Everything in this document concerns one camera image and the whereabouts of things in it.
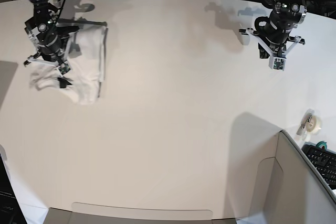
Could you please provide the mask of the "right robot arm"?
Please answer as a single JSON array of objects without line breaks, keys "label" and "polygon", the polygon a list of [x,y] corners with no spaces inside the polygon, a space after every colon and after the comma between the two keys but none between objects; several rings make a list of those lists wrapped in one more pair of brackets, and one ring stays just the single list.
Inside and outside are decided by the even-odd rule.
[{"label": "right robot arm", "polygon": [[70,66],[65,56],[70,34],[78,26],[58,27],[65,0],[29,0],[34,6],[33,17],[25,22],[25,32],[36,53],[27,58],[24,66],[33,62],[52,66],[65,74]]}]

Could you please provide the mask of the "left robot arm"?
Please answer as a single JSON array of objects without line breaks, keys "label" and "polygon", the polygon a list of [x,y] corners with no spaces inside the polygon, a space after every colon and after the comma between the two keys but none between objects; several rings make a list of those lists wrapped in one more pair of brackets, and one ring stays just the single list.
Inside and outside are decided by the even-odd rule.
[{"label": "left robot arm", "polygon": [[307,7],[303,0],[265,0],[265,5],[271,9],[269,16],[256,18],[254,28],[240,29],[239,33],[258,41],[259,56],[269,59],[270,68],[284,69],[287,53],[297,44],[305,44],[302,37],[290,33],[303,23]]}]

